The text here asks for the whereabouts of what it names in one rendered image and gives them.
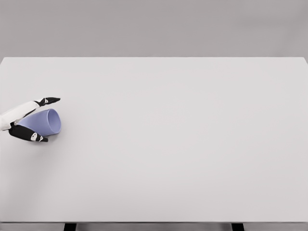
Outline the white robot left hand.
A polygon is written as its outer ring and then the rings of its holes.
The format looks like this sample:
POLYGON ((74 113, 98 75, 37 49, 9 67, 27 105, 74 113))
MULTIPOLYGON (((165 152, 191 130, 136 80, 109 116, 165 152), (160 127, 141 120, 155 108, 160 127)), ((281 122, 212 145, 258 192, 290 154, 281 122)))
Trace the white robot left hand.
POLYGON ((49 139, 47 137, 42 136, 30 128, 18 125, 18 122, 34 112, 36 109, 45 105, 56 103, 60 100, 61 98, 57 97, 45 97, 40 100, 29 101, 11 108, 0 114, 0 130, 8 131, 11 136, 24 141, 48 142, 49 139))

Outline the light purple cup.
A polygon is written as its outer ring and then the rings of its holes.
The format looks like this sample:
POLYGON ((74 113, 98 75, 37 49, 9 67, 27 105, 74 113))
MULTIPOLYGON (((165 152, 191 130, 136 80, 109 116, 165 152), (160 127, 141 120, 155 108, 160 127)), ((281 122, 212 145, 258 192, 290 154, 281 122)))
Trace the light purple cup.
POLYGON ((18 125, 29 128, 42 136, 56 135, 61 131, 60 116, 54 109, 43 110, 26 116, 18 125))

